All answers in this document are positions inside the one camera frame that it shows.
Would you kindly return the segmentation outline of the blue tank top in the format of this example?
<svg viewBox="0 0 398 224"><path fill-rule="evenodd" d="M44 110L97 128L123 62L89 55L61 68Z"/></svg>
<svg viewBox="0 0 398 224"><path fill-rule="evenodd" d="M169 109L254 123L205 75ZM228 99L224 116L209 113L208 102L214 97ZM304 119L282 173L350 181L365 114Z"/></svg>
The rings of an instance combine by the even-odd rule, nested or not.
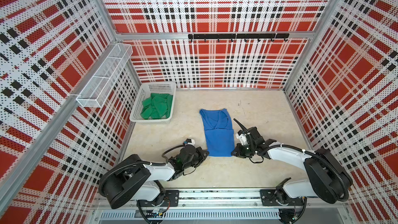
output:
<svg viewBox="0 0 398 224"><path fill-rule="evenodd" d="M206 139L209 155L212 157L231 157L235 148L232 119L228 111L204 110L199 111Z"/></svg>

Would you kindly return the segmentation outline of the green tank top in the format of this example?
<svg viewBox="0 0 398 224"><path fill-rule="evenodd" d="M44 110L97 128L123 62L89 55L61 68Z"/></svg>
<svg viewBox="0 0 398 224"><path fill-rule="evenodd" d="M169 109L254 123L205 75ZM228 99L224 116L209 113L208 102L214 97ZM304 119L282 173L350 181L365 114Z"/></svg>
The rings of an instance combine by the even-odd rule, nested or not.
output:
<svg viewBox="0 0 398 224"><path fill-rule="evenodd" d="M172 113L173 96L167 93L151 93L142 101L141 117L148 120L169 118Z"/></svg>

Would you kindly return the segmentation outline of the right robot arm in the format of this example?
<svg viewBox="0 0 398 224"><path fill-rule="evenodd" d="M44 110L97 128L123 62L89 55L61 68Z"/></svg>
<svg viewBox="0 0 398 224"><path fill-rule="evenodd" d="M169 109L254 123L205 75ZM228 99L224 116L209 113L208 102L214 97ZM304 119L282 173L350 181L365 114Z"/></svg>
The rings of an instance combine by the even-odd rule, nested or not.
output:
<svg viewBox="0 0 398 224"><path fill-rule="evenodd" d="M305 150L265 140L256 127L242 128L236 137L239 142L231 152L233 156L242 159L259 156L263 161L281 161L306 172L304 179L293 181L288 177L276 186L274 197L278 204L288 205L296 198L319 198L329 204L348 201L352 178L330 150Z"/></svg>

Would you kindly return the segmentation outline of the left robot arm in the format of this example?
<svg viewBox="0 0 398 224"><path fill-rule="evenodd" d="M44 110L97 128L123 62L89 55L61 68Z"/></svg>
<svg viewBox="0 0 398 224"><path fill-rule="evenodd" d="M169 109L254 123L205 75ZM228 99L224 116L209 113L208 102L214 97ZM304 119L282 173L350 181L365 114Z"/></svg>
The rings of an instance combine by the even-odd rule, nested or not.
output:
<svg viewBox="0 0 398 224"><path fill-rule="evenodd" d="M173 181L186 176L187 169L196 170L209 156L209 151L196 147L187 139L162 154L164 162L142 160L133 154L105 173L98 183L98 192L117 209L131 200L137 204L159 206L169 200L161 181Z"/></svg>

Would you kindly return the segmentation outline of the white plastic laundry basket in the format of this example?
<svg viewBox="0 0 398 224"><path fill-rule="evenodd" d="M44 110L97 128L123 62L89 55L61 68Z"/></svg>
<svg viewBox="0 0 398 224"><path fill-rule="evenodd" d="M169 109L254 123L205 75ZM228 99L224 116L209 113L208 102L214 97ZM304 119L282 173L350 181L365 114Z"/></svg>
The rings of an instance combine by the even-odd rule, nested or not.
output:
<svg viewBox="0 0 398 224"><path fill-rule="evenodd" d="M130 114L132 122L169 123L175 103L176 83L143 83Z"/></svg>

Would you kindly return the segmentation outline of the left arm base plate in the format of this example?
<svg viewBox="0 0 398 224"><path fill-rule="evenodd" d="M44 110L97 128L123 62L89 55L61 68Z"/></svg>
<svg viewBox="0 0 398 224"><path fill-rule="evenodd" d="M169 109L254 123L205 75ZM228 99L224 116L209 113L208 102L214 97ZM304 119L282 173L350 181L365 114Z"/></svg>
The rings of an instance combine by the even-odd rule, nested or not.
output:
<svg viewBox="0 0 398 224"><path fill-rule="evenodd" d="M176 207L179 202L179 190L166 190L160 192L160 194L152 201L139 200L141 207Z"/></svg>

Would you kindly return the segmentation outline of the aluminium front rail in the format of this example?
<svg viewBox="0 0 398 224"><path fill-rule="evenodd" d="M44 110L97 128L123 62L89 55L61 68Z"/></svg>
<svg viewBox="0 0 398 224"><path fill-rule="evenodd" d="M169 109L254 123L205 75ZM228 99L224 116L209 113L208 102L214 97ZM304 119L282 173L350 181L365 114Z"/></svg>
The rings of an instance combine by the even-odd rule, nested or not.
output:
<svg viewBox="0 0 398 224"><path fill-rule="evenodd" d="M294 208L300 209L301 201L292 200L289 205L277 203L272 188L170 188L178 190L172 197L171 209L252 209L252 208ZM342 208L346 202L329 204L319 198L307 198L306 208ZM112 210L106 198L94 199L93 209ZM117 210L136 209L136 201L131 200Z"/></svg>

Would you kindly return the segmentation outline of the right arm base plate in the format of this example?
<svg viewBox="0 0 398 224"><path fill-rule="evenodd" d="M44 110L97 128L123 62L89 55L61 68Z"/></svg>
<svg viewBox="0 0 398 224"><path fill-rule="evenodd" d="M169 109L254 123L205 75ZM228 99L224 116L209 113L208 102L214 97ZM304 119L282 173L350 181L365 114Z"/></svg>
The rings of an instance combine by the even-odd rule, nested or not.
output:
<svg viewBox="0 0 398 224"><path fill-rule="evenodd" d="M282 190L261 189L260 199L263 206L303 206L302 198L290 198Z"/></svg>

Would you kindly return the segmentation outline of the black wall hook rail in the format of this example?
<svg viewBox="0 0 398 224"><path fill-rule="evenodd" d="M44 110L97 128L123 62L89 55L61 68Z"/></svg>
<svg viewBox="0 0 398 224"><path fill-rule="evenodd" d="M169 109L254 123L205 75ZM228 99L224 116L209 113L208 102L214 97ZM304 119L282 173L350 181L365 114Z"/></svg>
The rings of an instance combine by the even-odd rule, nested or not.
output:
<svg viewBox="0 0 398 224"><path fill-rule="evenodd" d="M290 36L289 33L262 33L262 34L243 34L243 33L238 33L238 34L188 34L188 39L189 40L210 40L210 39L215 39L215 40L222 40L222 39L230 39L230 40L235 40L235 39L269 39L269 40L275 40L275 39L283 39L286 40Z"/></svg>

